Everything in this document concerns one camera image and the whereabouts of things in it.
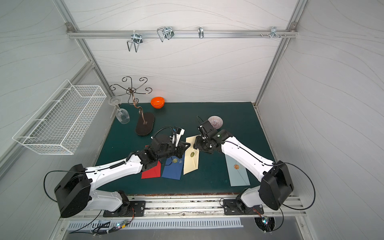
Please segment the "cream yellow envelope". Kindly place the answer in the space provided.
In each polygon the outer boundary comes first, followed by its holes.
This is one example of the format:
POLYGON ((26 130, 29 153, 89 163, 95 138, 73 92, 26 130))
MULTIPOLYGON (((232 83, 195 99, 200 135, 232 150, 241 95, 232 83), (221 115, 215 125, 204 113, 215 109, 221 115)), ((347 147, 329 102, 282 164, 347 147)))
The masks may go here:
POLYGON ((196 138, 197 136, 186 138, 186 142, 191 145, 185 151, 184 175, 199 168, 199 150, 194 148, 196 138))

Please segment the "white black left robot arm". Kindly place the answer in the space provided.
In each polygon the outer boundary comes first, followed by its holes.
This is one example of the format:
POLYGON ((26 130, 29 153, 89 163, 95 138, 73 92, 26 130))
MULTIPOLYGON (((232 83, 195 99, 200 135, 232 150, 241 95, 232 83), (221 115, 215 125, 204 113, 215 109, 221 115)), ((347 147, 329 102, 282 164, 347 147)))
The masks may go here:
POLYGON ((101 166, 85 168, 73 166, 54 189, 62 218, 82 211, 101 210, 125 217, 131 208, 124 191, 106 192, 99 188, 120 178, 145 172, 170 157, 181 158, 190 143, 181 142, 179 136, 153 137, 149 146, 128 157, 101 166))

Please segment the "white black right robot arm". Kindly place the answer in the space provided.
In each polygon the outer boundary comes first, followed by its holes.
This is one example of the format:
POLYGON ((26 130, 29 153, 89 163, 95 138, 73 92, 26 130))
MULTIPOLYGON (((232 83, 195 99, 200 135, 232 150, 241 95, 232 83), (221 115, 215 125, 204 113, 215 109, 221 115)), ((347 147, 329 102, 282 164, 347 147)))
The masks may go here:
POLYGON ((294 190, 287 164, 262 157, 228 131, 215 129, 209 121, 204 121, 198 130, 195 149, 209 154, 217 151, 233 158, 260 182, 258 187, 248 188, 237 196, 240 212, 262 204, 275 211, 280 209, 294 190))

